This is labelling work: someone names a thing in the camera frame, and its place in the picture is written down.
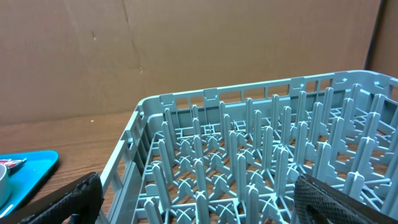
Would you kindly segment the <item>red snack wrapper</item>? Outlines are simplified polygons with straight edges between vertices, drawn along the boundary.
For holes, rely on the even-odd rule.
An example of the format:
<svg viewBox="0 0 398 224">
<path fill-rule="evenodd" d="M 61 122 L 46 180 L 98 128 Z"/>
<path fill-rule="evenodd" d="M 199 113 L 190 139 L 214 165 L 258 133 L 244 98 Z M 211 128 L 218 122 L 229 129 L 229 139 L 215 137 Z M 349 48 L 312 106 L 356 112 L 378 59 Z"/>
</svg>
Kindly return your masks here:
<svg viewBox="0 0 398 224">
<path fill-rule="evenodd" d="M 5 165 L 8 169 L 17 169 L 25 164 L 27 161 L 24 159 L 0 159 L 0 163 Z"/>
</svg>

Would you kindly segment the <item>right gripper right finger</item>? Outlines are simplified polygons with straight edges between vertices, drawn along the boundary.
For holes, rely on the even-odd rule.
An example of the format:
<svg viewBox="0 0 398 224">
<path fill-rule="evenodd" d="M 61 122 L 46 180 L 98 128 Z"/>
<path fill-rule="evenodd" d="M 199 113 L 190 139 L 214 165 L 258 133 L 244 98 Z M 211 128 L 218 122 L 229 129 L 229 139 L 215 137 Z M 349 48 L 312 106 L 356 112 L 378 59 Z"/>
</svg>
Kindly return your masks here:
<svg viewBox="0 0 398 224">
<path fill-rule="evenodd" d="M 299 223 L 397 223 L 308 174 L 295 181 L 294 204 Z"/>
</svg>

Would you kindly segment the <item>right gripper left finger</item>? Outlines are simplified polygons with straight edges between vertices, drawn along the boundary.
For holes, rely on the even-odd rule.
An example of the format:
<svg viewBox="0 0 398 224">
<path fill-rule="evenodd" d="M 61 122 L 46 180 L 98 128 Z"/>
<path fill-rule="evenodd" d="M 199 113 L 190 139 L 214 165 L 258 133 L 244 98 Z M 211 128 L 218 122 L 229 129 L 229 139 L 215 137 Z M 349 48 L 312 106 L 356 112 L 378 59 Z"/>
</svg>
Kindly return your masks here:
<svg viewBox="0 0 398 224">
<path fill-rule="evenodd" d="M 90 172 L 1 218 L 4 224 L 95 223 L 104 202 L 100 175 Z"/>
</svg>

